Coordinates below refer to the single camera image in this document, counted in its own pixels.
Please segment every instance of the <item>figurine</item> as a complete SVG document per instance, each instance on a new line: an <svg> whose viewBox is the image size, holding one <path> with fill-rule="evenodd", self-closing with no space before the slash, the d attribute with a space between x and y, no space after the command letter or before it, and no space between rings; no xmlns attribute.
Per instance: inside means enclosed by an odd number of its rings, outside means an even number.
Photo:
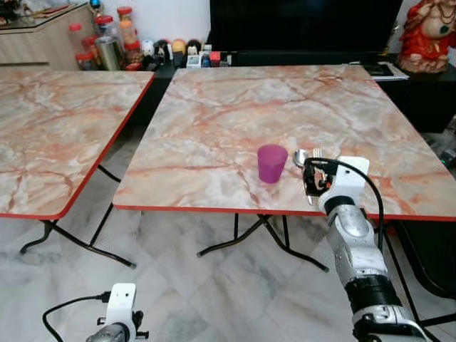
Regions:
<svg viewBox="0 0 456 342"><path fill-rule="evenodd" d="M203 54L201 58L201 67L202 68L210 68L211 67L211 60L207 54Z"/></svg>
<svg viewBox="0 0 456 342"><path fill-rule="evenodd" d="M176 39L175 41L172 42L172 52L173 53L182 53L182 55L185 55L185 41L182 39Z"/></svg>
<svg viewBox="0 0 456 342"><path fill-rule="evenodd" d="M170 60L168 42L165 39L160 39L154 44L154 56L158 63L164 63Z"/></svg>
<svg viewBox="0 0 456 342"><path fill-rule="evenodd" d="M194 56L201 51L201 43L196 39L192 39L187 43L187 56Z"/></svg>
<svg viewBox="0 0 456 342"><path fill-rule="evenodd" d="M18 6L19 3L16 0L0 0L0 25L6 25L16 20L17 15L14 10Z"/></svg>
<svg viewBox="0 0 456 342"><path fill-rule="evenodd" d="M440 73L456 46L456 0L422 0L408 12L398 65L413 73Z"/></svg>
<svg viewBox="0 0 456 342"><path fill-rule="evenodd" d="M144 41L142 41L142 54L144 56L153 56L154 55L154 42L149 40L149 39L145 39Z"/></svg>

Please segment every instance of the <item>metal utensil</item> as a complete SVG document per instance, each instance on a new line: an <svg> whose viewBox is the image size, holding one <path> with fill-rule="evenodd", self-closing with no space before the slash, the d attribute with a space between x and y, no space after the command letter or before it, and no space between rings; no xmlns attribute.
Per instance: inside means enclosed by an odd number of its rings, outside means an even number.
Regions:
<svg viewBox="0 0 456 342"><path fill-rule="evenodd" d="M323 158L323 150L321 148L314 148L313 157L314 158Z"/></svg>
<svg viewBox="0 0 456 342"><path fill-rule="evenodd" d="M302 148L299 148L294 153L293 162L297 167L300 167L302 169L302 168L304 168L304 162L306 161L306 158L308 158L308 157L309 157L309 155L307 154L307 152L305 150L303 150Z"/></svg>
<svg viewBox="0 0 456 342"><path fill-rule="evenodd" d="M296 150L293 156L293 162L294 164L302 169L302 173L304 174L304 162L306 161L306 158L309 157L309 154L307 151L303 150L302 148L299 148ZM314 205L314 201L312 200L311 196L307 196L307 201L309 202L309 205Z"/></svg>

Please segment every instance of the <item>purple plastic cup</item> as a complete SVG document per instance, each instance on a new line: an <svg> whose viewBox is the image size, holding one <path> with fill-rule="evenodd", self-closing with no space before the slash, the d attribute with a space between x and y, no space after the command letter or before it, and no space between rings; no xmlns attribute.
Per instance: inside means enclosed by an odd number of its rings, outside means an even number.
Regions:
<svg viewBox="0 0 456 342"><path fill-rule="evenodd" d="M258 176L266 183L277 183L285 167L288 152L278 145L265 145L259 148Z"/></svg>

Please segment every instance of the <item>jar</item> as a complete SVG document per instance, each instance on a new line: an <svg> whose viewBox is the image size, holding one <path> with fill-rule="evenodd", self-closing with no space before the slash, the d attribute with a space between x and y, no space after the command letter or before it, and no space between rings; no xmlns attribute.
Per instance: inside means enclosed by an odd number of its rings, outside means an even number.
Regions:
<svg viewBox="0 0 456 342"><path fill-rule="evenodd" d="M123 70L125 61L119 40L114 36L101 36L95 40L101 63L105 70Z"/></svg>
<svg viewBox="0 0 456 342"><path fill-rule="evenodd" d="M93 59L95 60L95 64L97 65L97 67L100 68L101 67L101 60L100 60L100 56L98 55L97 47L95 45L95 40L97 38L98 37L96 35L85 37L82 40L82 44L83 44L85 52L93 53Z"/></svg>
<svg viewBox="0 0 456 342"><path fill-rule="evenodd" d="M127 58L127 64L141 63L143 61L140 41L136 41L133 44L125 44L124 47Z"/></svg>
<svg viewBox="0 0 456 342"><path fill-rule="evenodd" d="M131 19L131 13L133 12L133 9L129 6L124 6L124 7L119 7L117 9L117 13L119 13L119 20L124 21L132 21Z"/></svg>
<svg viewBox="0 0 456 342"><path fill-rule="evenodd" d="M93 57L93 53L91 52L76 54L76 60L79 64L79 68L82 71L97 70L97 67L95 65L95 59Z"/></svg>
<svg viewBox="0 0 456 342"><path fill-rule="evenodd" d="M97 32L101 36L117 37L117 29L115 28L114 19L112 16L97 16L95 18L97 24Z"/></svg>
<svg viewBox="0 0 456 342"><path fill-rule="evenodd" d="M134 44L137 41L136 30L133 27L133 22L124 20L119 23L120 34L124 44Z"/></svg>
<svg viewBox="0 0 456 342"><path fill-rule="evenodd" d="M83 37L83 26L80 23L74 23L69 26L70 42L74 53L83 53L82 39Z"/></svg>

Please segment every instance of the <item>marble tile floor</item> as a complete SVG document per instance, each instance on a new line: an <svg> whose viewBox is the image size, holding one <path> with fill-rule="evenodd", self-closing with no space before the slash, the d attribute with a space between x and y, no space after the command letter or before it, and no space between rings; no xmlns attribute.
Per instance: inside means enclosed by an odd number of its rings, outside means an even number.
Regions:
<svg viewBox="0 0 456 342"><path fill-rule="evenodd" d="M142 133L125 131L103 164L121 176ZM116 187L96 172L62 227L89 240ZM240 215L239 228L255 220L254 215ZM137 284L135 309L144 311L142 329L150 331L151 342L354 341L348 299L324 239L324 219L290 217L289 230L291 245L329 266L329 274L284 253L265 229L236 247L196 257L206 246L230 239L233 223L232 214L114 210L97 247L138 264L129 269L55 232L21 256L20 247L41 236L42 224L0 219L0 341L53 341L41 323L46 309L99 294L117 282ZM394 242L423 317L454 312L455 301L433 296L419 285ZM385 255L406 302L387 249ZM96 319L105 309L98 301L82 302L52 314L50 321L65 342L85 341L99 329ZM442 341L456 339L454 324L430 330Z"/></svg>
<svg viewBox="0 0 456 342"><path fill-rule="evenodd" d="M439 157L446 149L456 150L456 115L451 120L447 128L441 133L422 133L426 143L432 148ZM456 168L450 170L456 179Z"/></svg>

